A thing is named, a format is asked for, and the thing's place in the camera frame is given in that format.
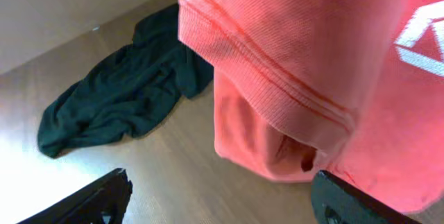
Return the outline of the black crumpled garment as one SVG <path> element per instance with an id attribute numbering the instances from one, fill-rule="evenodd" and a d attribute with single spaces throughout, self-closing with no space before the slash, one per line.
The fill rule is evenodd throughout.
<path id="1" fill-rule="evenodd" d="M 212 81 L 211 64 L 178 39 L 179 6 L 139 21 L 131 44 L 100 61 L 42 115 L 37 147 L 47 157 L 100 146 L 156 128 L 181 97 L 198 96 Z"/>

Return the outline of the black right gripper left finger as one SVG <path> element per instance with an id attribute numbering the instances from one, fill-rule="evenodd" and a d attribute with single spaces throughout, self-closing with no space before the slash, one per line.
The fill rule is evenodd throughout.
<path id="1" fill-rule="evenodd" d="M 19 224 L 121 224 L 132 193 L 126 170 L 117 168 Z"/>

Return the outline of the red t-shirt white print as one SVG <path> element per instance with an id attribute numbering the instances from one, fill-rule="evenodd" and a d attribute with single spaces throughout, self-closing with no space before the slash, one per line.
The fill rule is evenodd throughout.
<path id="1" fill-rule="evenodd" d="M 277 182 L 327 170 L 399 212 L 443 196 L 443 0 L 178 2 L 222 158 Z"/>

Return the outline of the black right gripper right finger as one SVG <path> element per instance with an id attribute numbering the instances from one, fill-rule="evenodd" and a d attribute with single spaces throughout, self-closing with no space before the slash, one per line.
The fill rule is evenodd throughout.
<path id="1" fill-rule="evenodd" d="M 315 175 L 311 205 L 320 224 L 420 224 L 328 171 Z"/>

